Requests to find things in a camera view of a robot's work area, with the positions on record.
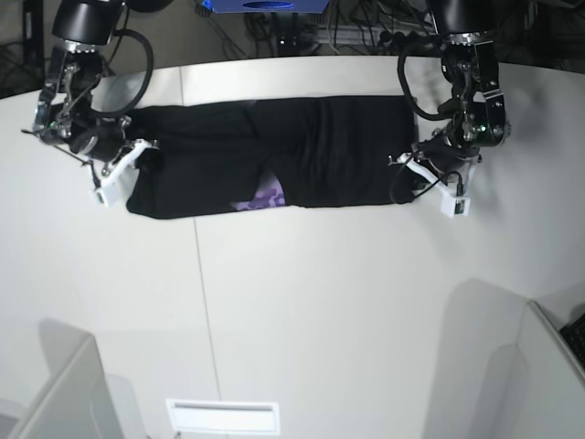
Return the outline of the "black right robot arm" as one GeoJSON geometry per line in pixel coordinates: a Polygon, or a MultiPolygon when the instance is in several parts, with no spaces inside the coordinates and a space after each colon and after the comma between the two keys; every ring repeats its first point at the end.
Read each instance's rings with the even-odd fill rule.
{"type": "Polygon", "coordinates": [[[90,169],[96,188],[105,187],[135,160],[132,154],[138,147],[126,137],[129,112],[145,95],[154,73],[154,52],[147,38],[117,27],[122,12],[130,10],[126,1],[60,3],[52,28],[58,44],[51,52],[32,127],[22,131],[57,149],[66,145],[64,153],[90,169]],[[146,70],[129,102],[118,110],[100,111],[92,107],[92,91],[110,74],[110,62],[101,49],[114,37],[142,46],[146,70]]]}

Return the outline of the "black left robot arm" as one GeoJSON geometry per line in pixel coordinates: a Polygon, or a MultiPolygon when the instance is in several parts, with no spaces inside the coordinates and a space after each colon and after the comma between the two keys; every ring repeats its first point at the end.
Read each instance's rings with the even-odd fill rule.
{"type": "Polygon", "coordinates": [[[492,40],[496,28],[492,3],[430,1],[428,8],[435,33],[418,37],[400,51],[397,73],[406,103],[414,114],[426,121],[447,124],[431,139],[412,146],[390,184],[389,194],[395,202],[397,185],[409,165],[422,165],[431,172],[429,188],[456,176],[458,190],[463,191],[461,170],[470,169],[481,160],[483,148],[500,145],[509,133],[492,40]],[[436,113],[422,110],[411,93],[406,62],[414,52],[437,54],[442,74],[452,86],[451,98],[436,113]]]}

